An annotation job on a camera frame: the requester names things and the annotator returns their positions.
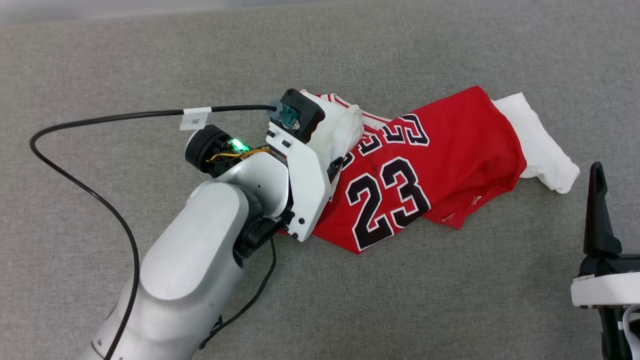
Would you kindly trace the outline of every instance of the red fabric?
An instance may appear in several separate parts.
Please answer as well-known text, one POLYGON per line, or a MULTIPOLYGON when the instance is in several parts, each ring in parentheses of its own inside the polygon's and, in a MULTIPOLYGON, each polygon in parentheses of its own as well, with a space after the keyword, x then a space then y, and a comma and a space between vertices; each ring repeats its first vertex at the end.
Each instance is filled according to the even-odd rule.
POLYGON ((466 216, 511 191, 525 167, 511 124, 475 86, 362 140, 313 234, 359 254, 421 215, 459 229, 466 216))

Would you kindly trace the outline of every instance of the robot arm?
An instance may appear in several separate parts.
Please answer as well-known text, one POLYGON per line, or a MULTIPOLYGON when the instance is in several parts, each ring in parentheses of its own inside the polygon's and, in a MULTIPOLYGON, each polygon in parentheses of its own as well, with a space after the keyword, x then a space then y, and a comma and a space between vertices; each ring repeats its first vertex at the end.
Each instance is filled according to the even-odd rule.
POLYGON ((640 254, 621 254, 613 236, 602 164, 591 166, 580 273, 573 279, 574 306, 598 309, 605 360, 640 360, 640 254))
MULTIPOLYGON (((272 114, 267 131, 274 152, 245 158, 250 149, 239 149, 237 140, 213 125, 189 139, 187 161, 213 179, 198 186, 145 256, 136 301, 113 359, 191 359, 242 277, 243 260, 280 229, 299 241, 310 236, 342 160, 323 169, 306 146, 324 119, 316 103, 295 90, 288 90, 281 103, 285 108, 272 114), (238 156, 212 160, 230 152, 238 156)), ((132 278, 78 359, 104 358, 131 288, 132 278)))

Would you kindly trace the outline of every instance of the number 2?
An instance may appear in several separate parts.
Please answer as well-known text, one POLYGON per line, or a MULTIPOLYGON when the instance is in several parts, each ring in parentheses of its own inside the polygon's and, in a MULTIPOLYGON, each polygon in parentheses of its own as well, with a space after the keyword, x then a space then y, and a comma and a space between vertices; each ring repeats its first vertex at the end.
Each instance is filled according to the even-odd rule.
POLYGON ((349 183, 346 195, 350 206, 361 202, 363 193, 369 194, 352 228, 360 251, 394 235, 389 217, 393 219, 396 227, 402 229, 431 209, 429 199, 418 184, 418 178, 411 163, 400 156, 385 163, 380 171, 385 189, 398 185, 399 177, 404 178, 404 183, 397 187, 398 197, 403 204, 412 202, 413 209, 407 211, 406 206, 401 206, 392 210, 390 216, 384 213, 375 219, 373 217, 382 203, 382 192, 378 181, 370 174, 363 174, 349 183))

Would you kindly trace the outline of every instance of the green led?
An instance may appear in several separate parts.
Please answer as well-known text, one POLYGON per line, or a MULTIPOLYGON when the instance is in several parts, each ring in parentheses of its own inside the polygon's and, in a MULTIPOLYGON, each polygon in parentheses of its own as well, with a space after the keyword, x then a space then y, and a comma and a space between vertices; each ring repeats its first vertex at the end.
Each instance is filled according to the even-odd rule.
POLYGON ((238 139, 231 139, 231 146, 234 147, 234 150, 237 152, 249 151, 249 146, 242 143, 242 141, 238 139))

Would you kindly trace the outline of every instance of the gray table surface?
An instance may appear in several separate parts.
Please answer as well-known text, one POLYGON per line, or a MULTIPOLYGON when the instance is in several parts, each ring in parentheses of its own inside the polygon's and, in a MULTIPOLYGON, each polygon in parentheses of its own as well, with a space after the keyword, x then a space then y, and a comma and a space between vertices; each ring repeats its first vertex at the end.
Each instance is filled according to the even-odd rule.
MULTIPOLYGON (((317 4, 42 24, 0 32, 0 358, 70 359, 132 271, 124 232, 28 149, 38 129, 131 111, 337 92, 394 117, 473 85, 524 92, 582 174, 535 179, 460 231, 418 220, 360 256, 279 236, 260 300, 196 359, 598 359, 595 311, 575 309, 588 169, 602 161, 616 235, 640 252, 640 3, 317 4)), ((254 145, 261 113, 214 121, 254 145)), ((54 161, 124 214, 142 253, 206 176, 179 120, 43 138, 54 161)), ((225 316, 253 295, 268 250, 225 316)))

